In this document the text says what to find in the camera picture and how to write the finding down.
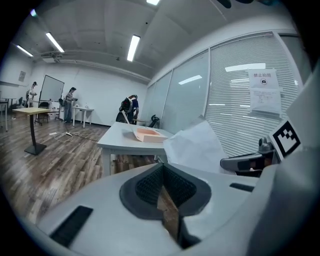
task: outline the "white wall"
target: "white wall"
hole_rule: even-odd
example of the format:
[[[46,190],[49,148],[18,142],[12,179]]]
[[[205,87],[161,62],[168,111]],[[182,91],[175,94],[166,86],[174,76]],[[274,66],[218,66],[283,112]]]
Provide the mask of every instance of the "white wall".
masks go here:
[[[29,79],[34,63],[31,57],[20,51],[15,46],[10,46],[4,56],[0,67],[0,91],[2,98],[26,97]],[[19,81],[20,72],[25,72],[24,81]]]
[[[166,63],[153,76],[148,86],[155,83],[162,76],[190,57],[208,49],[213,45],[217,45],[224,41],[228,41],[237,37],[249,35],[252,33],[261,33],[272,30],[288,30],[295,31],[291,17],[286,13],[273,13],[268,15],[259,15],[245,18],[237,22],[230,23],[220,29],[212,31],[210,34],[200,38],[176,55],[171,61]]]
[[[63,63],[41,63],[34,66],[30,81],[36,81],[38,86],[34,97],[39,99],[42,84],[48,75],[64,82],[62,98],[75,87],[74,98],[78,98],[80,106],[87,103],[93,108],[92,122],[95,124],[111,126],[119,112],[121,102],[132,94],[138,95],[139,107],[142,109],[147,92],[147,86],[119,74],[104,69],[91,68],[83,65]]]

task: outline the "person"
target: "person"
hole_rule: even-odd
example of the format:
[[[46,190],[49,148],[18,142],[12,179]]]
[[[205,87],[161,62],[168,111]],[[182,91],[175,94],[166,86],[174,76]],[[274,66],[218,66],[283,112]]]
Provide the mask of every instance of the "person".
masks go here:
[[[25,106],[28,105],[29,108],[33,107],[33,102],[29,102],[29,99],[33,100],[34,97],[37,95],[34,90],[35,86],[37,86],[37,82],[33,82],[33,84],[31,85],[31,88],[27,90],[25,94],[25,99],[26,99]]]
[[[76,100],[73,97],[73,93],[77,90],[76,88],[72,87],[70,91],[67,93],[64,99],[64,122],[70,123],[72,117],[72,101]]]
[[[138,119],[139,114],[139,103],[138,103],[138,96],[137,95],[131,95],[128,97],[132,101],[132,109],[130,112],[127,113],[128,121],[130,124],[133,123],[133,119]]]

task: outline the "black table base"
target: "black table base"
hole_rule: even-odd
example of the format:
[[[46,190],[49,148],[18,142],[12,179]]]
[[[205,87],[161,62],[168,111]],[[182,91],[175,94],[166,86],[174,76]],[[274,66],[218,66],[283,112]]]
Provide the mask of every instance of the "black table base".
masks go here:
[[[27,147],[24,151],[32,155],[39,155],[47,146],[40,143],[36,143],[33,114],[30,115],[30,130],[31,130],[32,145]]]

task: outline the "ceiling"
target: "ceiling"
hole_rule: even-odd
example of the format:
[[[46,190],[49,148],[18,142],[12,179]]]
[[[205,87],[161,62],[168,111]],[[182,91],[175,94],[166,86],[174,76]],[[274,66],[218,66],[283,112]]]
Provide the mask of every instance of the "ceiling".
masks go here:
[[[227,9],[216,0],[46,0],[29,15],[13,43],[41,61],[56,52],[51,32],[64,49],[61,62],[108,65],[148,79],[200,37],[248,16],[277,12],[279,6],[231,0]],[[141,37],[133,62],[127,54],[133,35]]]

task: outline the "whiteboard frame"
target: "whiteboard frame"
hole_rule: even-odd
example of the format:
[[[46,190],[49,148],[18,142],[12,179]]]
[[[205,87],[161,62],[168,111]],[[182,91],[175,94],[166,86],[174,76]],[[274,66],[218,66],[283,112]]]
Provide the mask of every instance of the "whiteboard frame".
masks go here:
[[[41,92],[40,92],[40,96],[39,96],[39,103],[40,103],[40,102],[49,102],[49,100],[41,100],[41,94],[42,94],[42,90],[43,90],[43,88],[44,88],[44,83],[45,83],[46,77],[52,78],[52,79],[54,79],[54,80],[57,80],[57,81],[63,83],[63,87],[62,87],[60,99],[61,99],[62,93],[63,93],[63,91],[64,91],[65,82],[62,82],[62,81],[60,81],[60,80],[58,80],[58,79],[56,79],[56,78],[54,78],[54,77],[46,74],[46,75],[44,76],[44,79],[43,79],[43,82],[42,82]]]

